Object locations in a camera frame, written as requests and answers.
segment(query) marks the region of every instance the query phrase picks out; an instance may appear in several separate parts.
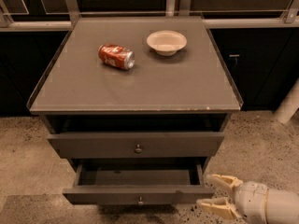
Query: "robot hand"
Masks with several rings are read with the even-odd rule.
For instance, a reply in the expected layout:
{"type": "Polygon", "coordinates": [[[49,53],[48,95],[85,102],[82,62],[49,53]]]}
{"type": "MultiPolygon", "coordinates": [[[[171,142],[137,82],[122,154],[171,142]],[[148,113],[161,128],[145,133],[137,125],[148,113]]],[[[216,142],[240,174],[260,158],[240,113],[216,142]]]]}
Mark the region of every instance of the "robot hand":
{"type": "Polygon", "coordinates": [[[243,218],[249,224],[299,224],[299,196],[270,189],[265,184],[246,182],[229,175],[208,175],[207,182],[225,190],[228,198],[197,200],[208,212],[226,219],[243,218]]]}

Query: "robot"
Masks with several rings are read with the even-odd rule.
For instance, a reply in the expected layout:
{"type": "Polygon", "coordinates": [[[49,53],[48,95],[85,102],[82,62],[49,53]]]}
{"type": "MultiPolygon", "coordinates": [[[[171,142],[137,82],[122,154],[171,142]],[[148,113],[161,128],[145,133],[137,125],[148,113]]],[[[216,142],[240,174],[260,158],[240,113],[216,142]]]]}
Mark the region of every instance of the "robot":
{"type": "Polygon", "coordinates": [[[225,219],[243,218],[249,224],[299,224],[299,196],[270,189],[265,184],[245,182],[230,175],[208,175],[208,183],[232,198],[197,200],[197,206],[225,219]]]}

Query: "red soda can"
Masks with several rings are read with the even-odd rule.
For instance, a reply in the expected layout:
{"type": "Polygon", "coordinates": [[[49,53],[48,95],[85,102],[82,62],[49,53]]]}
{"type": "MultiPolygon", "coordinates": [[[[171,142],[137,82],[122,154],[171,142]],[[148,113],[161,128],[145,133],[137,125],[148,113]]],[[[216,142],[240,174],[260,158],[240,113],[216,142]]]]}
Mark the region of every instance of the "red soda can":
{"type": "Polygon", "coordinates": [[[98,52],[100,59],[106,64],[124,70],[130,70],[134,66],[135,55],[130,49],[118,45],[105,44],[99,48],[98,52]]]}

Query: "concrete floor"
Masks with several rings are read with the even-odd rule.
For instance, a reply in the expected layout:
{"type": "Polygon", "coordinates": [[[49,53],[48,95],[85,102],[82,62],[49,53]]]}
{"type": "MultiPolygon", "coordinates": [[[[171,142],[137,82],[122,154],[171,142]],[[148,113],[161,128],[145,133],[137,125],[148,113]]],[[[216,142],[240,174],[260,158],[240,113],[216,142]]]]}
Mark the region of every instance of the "concrete floor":
{"type": "MultiPolygon", "coordinates": [[[[245,223],[176,206],[73,206],[61,194],[74,172],[39,118],[0,118],[0,223],[245,223]]],[[[299,193],[299,112],[283,125],[272,112],[233,114],[206,174],[235,175],[299,193]]],[[[224,195],[216,191],[215,196],[224,195]]]]}

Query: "bowl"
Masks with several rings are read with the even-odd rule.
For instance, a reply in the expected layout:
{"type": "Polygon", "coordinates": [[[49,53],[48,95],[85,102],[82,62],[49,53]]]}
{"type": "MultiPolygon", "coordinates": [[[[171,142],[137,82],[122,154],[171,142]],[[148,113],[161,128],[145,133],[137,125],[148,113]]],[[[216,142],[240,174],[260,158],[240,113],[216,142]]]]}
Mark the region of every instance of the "bowl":
{"type": "Polygon", "coordinates": [[[158,54],[172,56],[186,46],[187,39],[180,33],[165,30],[149,35],[147,43],[158,54]]]}

